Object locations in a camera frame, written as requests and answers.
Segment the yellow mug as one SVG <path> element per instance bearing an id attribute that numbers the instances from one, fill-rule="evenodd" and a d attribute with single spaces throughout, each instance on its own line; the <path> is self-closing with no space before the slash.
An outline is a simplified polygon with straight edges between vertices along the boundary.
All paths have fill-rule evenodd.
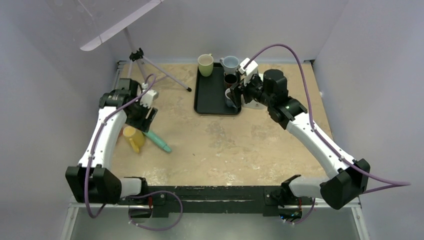
<path id="1" fill-rule="evenodd" d="M 142 131 L 132 126 L 126 126 L 122 131 L 124 139 L 131 146 L 132 150 L 139 154 L 141 152 L 141 148 L 145 145 L 145 135 Z"/>

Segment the blue patterned mug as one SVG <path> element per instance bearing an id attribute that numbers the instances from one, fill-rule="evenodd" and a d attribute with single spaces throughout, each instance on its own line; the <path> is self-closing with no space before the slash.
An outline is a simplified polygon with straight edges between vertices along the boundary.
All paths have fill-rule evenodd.
<path id="1" fill-rule="evenodd" d="M 228 107 L 230 107 L 230 108 L 236 108 L 236 105 L 235 105 L 235 103 L 233 101 L 234 95 L 231 92 L 231 89 L 230 88 L 227 88 L 225 90 L 224 95 L 225 95 L 225 103 L 226 103 L 226 105 Z"/>

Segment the brown mug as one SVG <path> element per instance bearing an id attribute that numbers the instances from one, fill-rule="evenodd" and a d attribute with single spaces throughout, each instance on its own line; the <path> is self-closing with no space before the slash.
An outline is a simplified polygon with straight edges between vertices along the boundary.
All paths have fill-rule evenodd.
<path id="1" fill-rule="evenodd" d="M 233 85 L 238 83 L 238 77 L 235 74 L 226 74 L 224 76 L 224 86 L 229 89 Z"/>

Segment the white mug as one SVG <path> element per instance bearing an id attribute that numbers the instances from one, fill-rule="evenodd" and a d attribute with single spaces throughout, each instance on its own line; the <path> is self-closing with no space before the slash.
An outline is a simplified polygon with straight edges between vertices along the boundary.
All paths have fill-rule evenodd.
<path id="1" fill-rule="evenodd" d="M 237 69 L 238 69 L 239 64 L 240 64 L 239 59 L 237 57 L 231 56 L 231 55 L 226 56 L 226 57 L 222 57 L 219 60 L 219 62 L 221 64 L 221 66 L 223 67 L 224 73 L 226 75 L 235 74 L 237 72 Z"/>

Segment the green cup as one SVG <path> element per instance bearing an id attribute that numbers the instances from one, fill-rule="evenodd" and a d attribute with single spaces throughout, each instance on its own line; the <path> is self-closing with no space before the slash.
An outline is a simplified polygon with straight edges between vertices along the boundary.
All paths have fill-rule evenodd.
<path id="1" fill-rule="evenodd" d="M 211 53 L 202 54 L 197 59 L 198 70 L 203 77 L 209 77 L 213 72 L 214 58 Z"/>

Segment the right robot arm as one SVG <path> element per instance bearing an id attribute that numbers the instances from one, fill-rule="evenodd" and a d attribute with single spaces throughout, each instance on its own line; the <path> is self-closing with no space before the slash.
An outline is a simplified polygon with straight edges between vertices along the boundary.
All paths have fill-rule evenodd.
<path id="1" fill-rule="evenodd" d="M 248 83 L 234 84 L 230 87 L 230 99 L 237 107 L 242 100 L 266 106 L 270 118 L 296 137 L 325 171 L 326 177 L 322 179 L 295 175 L 284 181 L 279 197 L 281 204 L 310 197 L 323 199 L 339 210 L 366 191 L 370 164 L 363 158 L 356 160 L 325 133 L 320 133 L 306 107 L 289 96 L 288 80 L 282 71 L 269 69 L 262 77 L 255 73 Z"/>

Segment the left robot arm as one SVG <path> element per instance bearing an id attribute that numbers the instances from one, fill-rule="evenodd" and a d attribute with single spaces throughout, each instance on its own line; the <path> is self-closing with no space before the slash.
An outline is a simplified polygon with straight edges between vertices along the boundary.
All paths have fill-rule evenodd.
<path id="1" fill-rule="evenodd" d="M 147 132 L 157 113 L 152 103 L 158 92 L 130 78 L 121 78 L 116 89 L 99 99 L 94 133 L 76 166 L 69 166 L 65 178 L 77 202 L 116 204 L 130 197 L 138 205 L 149 199 L 142 177 L 115 176 L 111 160 L 124 125 Z"/>

